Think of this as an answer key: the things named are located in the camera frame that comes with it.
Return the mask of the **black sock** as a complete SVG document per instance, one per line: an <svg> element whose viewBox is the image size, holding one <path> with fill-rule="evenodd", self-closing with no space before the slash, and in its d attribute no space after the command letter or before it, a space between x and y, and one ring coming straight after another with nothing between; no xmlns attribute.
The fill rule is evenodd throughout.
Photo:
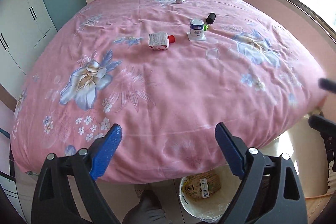
<svg viewBox="0 0 336 224"><path fill-rule="evenodd" d="M214 23L216 17L217 17L216 14L211 12L206 19L206 23L209 24L209 25L212 25Z"/></svg>

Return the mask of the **white yogurt cup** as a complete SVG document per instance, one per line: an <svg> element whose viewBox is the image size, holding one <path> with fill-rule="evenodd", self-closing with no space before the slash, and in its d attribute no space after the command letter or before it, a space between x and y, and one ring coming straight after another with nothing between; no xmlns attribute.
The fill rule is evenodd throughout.
<svg viewBox="0 0 336 224"><path fill-rule="evenodd" d="M191 19L190 20L190 31L187 32L187 37L189 41L203 41L206 40L204 34L204 21L201 19Z"/></svg>

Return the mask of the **red block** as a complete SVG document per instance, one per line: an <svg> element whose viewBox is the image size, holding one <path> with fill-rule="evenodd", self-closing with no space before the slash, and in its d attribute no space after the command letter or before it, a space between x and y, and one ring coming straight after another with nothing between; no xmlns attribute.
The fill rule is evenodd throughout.
<svg viewBox="0 0 336 224"><path fill-rule="evenodd" d="M168 36L168 42L169 42L169 44L174 43L175 42L175 37L173 35L169 35Z"/></svg>

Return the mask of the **foil ball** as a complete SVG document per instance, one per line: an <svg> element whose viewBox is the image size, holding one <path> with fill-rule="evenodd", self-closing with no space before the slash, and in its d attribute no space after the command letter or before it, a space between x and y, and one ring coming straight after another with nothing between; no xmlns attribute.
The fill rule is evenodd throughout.
<svg viewBox="0 0 336 224"><path fill-rule="evenodd" d="M182 4L183 2L185 2L185 0L175 0L175 2L176 2L177 4Z"/></svg>

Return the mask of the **white red medicine box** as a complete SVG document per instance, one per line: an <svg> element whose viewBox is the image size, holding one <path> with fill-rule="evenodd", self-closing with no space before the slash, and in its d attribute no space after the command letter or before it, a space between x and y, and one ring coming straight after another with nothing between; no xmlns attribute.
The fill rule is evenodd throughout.
<svg viewBox="0 0 336 224"><path fill-rule="evenodd" d="M149 34L148 46L155 51L168 50L169 49L168 34L166 32Z"/></svg>

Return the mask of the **white trash bin with liner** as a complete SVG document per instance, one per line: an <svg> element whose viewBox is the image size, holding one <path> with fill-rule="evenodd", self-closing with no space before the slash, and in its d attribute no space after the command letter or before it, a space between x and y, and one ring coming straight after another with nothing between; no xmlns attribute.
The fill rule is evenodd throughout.
<svg viewBox="0 0 336 224"><path fill-rule="evenodd" d="M240 179L223 165L211 171L183 177L180 202L190 215L207 223L217 223L228 209Z"/></svg>

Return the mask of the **paper bag in bin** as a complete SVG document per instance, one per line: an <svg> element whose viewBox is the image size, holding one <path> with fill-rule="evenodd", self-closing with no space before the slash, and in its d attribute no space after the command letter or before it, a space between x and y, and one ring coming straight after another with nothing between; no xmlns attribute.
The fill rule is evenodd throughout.
<svg viewBox="0 0 336 224"><path fill-rule="evenodd" d="M184 194L193 201L210 198L219 190L222 184L219 175L214 171L187 176L183 183Z"/></svg>

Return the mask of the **pink floral bed cover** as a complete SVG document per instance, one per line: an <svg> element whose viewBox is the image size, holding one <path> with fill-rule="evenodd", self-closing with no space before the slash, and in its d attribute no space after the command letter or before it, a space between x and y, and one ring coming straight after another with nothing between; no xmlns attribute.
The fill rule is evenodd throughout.
<svg viewBox="0 0 336 224"><path fill-rule="evenodd" d="M190 20L206 40L189 41ZM175 37L168 50L149 34ZM206 172L225 160L222 122L264 147L322 106L325 73L282 25L242 0L96 0L37 59L15 110L11 149L22 172L69 156L113 124L122 141L103 179L149 183Z"/></svg>

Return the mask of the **white wardrobe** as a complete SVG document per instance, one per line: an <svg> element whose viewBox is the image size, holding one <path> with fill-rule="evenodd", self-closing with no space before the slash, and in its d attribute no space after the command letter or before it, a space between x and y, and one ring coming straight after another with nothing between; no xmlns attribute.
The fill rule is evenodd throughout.
<svg viewBox="0 0 336 224"><path fill-rule="evenodd" d="M14 98L56 33L43 0L1 0L1 85Z"/></svg>

